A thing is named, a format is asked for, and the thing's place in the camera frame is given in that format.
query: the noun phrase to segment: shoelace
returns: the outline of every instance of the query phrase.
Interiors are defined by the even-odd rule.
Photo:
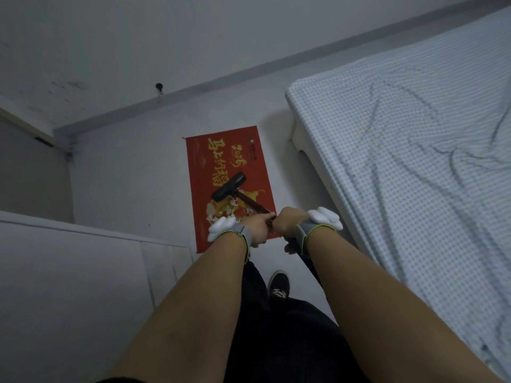
[[[283,292],[282,290],[278,290],[278,289],[275,289],[274,291],[272,291],[271,295],[281,297],[281,298],[286,298],[286,293]]]

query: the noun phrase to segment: black shoe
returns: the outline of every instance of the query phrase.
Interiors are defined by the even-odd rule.
[[[268,283],[268,295],[270,297],[288,298],[289,289],[289,277],[287,273],[282,270],[277,270],[273,273]]]

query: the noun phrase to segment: mattress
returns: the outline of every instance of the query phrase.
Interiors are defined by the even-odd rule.
[[[373,259],[511,375],[511,7],[286,98]]]

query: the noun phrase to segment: forearm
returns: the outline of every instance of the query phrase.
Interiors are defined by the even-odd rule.
[[[165,297],[112,371],[153,381],[222,381],[238,320],[246,246],[227,233]]]
[[[500,381],[421,299],[337,233],[314,229],[307,250],[372,381]]]

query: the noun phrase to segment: person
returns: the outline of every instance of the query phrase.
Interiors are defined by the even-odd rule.
[[[240,222],[266,242],[260,214]],[[306,212],[286,207],[273,230],[295,237]],[[498,382],[422,300],[331,228],[306,250],[338,323],[289,297],[277,272],[266,290],[245,240],[224,233],[181,277],[104,382]]]

